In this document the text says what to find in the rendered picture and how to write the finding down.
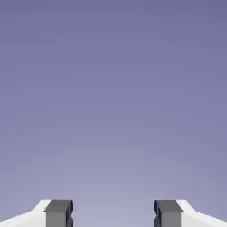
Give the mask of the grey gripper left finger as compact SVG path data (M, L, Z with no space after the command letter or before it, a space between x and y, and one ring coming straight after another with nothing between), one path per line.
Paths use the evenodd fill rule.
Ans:
M0 227L73 227L73 201L42 199L33 210L0 221Z

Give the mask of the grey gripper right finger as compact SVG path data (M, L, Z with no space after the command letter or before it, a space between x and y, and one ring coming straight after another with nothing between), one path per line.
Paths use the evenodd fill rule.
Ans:
M185 199L154 200L154 227L227 227L227 221L197 212Z

